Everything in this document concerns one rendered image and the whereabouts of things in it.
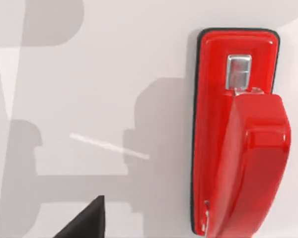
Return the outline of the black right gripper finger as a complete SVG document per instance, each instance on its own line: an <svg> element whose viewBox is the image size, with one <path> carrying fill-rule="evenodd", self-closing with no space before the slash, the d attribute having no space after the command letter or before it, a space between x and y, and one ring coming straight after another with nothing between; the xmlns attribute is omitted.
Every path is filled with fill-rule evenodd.
<svg viewBox="0 0 298 238"><path fill-rule="evenodd" d="M97 196L53 238L105 238L105 196Z"/></svg>

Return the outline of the red stapler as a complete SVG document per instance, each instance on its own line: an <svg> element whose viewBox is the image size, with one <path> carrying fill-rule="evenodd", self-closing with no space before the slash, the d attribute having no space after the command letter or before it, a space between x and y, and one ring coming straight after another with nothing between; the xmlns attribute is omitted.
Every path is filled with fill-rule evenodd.
<svg viewBox="0 0 298 238"><path fill-rule="evenodd" d="M206 28L197 38L191 229L202 238L252 238L280 186L291 147L273 93L280 37L265 28Z"/></svg>

